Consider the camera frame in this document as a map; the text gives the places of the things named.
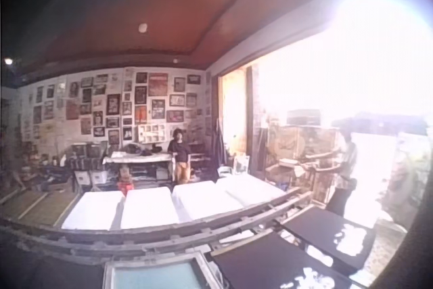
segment pants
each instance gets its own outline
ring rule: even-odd
[[[346,203],[352,194],[352,190],[336,188],[331,200],[326,205],[326,210],[335,213],[341,217],[344,217],[344,210],[346,209]]]
[[[191,177],[191,167],[187,162],[177,162],[175,167],[175,180],[178,184],[186,184]]]

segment man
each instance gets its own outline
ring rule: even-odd
[[[183,142],[182,130],[173,132],[173,140],[168,145],[168,152],[175,157],[175,180],[178,184],[186,184],[191,176],[191,150]]]
[[[351,179],[353,169],[357,163],[358,149],[357,145],[352,142],[352,135],[348,129],[340,131],[343,135],[345,146],[344,149],[338,148],[332,152],[326,154],[318,154],[312,156],[305,156],[308,160],[320,159],[320,158],[331,158],[336,154],[342,153],[342,162],[334,167],[328,169],[318,169],[315,166],[302,165],[304,169],[313,169],[319,173],[335,173],[334,185],[335,192],[331,200],[326,206],[326,210],[331,211],[341,217],[344,216],[344,210],[346,208],[347,200],[349,199],[352,191],[356,187],[356,179]]]

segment t-shirt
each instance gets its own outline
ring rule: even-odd
[[[191,154],[191,149],[185,142],[170,141],[168,145],[169,152],[176,152],[176,162],[188,162],[188,155]]]
[[[342,166],[341,171],[336,175],[336,187],[346,189],[348,187],[347,180],[350,179],[353,169],[357,163],[358,149],[357,145],[353,142],[346,144],[346,148],[342,155]]]

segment dark shirt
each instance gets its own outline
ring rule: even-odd
[[[176,152],[176,162],[188,162],[188,155],[191,154],[191,149],[185,142],[170,141],[168,152]]]

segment person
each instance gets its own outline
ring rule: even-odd
[[[173,140],[168,145],[168,152],[175,157],[175,180],[178,184],[186,184],[191,177],[191,150],[183,142],[182,130],[173,132]]]
[[[320,158],[332,158],[339,153],[342,153],[342,161],[337,166],[333,166],[327,169],[318,169],[314,165],[301,165],[306,170],[313,169],[319,173],[335,173],[334,177],[334,185],[335,192],[331,197],[331,200],[328,202],[326,206],[326,210],[331,211],[341,217],[344,216],[344,211],[346,209],[346,203],[349,199],[352,191],[356,187],[356,179],[352,179],[351,175],[355,165],[357,163],[358,149],[357,145],[352,141],[351,132],[348,129],[340,130],[344,142],[345,148],[338,148],[333,150],[332,152],[328,152],[325,154],[311,155],[305,156],[308,160],[320,159]]]

